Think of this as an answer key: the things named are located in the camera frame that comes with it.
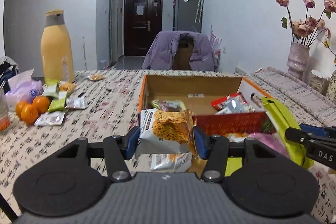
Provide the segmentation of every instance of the vase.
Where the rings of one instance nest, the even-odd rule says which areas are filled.
[[[307,69],[309,47],[300,43],[291,43],[288,55],[288,74],[302,80],[303,73]]]
[[[336,70],[331,75],[327,94],[325,96],[334,104],[336,104]]]
[[[63,10],[47,12],[41,39],[44,80],[73,82],[75,80],[71,42],[64,23]]]

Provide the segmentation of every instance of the cardboard box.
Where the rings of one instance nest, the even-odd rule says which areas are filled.
[[[242,92],[246,101],[256,109],[254,113],[215,115],[211,101]],[[272,98],[245,77],[162,76],[145,75],[138,111],[152,108],[150,102],[181,100],[194,113],[196,124],[208,135],[235,132],[275,132],[263,106],[251,102],[251,95]]]

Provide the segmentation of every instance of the floor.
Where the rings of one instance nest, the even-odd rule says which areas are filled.
[[[121,56],[117,64],[116,69],[141,69],[144,61],[144,56]]]

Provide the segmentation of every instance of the door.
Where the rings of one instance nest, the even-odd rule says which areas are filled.
[[[125,0],[125,56],[145,56],[161,30],[162,0]]]

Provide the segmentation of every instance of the orange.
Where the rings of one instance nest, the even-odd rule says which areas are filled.
[[[26,124],[33,124],[39,117],[39,112],[37,108],[31,104],[27,104],[23,107],[21,112],[21,119]]]
[[[50,101],[45,96],[37,96],[32,105],[37,108],[37,111],[39,114],[46,113],[48,111],[48,108],[50,106]]]
[[[19,101],[16,106],[15,106],[15,112],[16,114],[18,115],[18,117],[20,118],[21,120],[21,112],[22,112],[22,109],[25,105],[27,105],[28,103],[26,101]]]

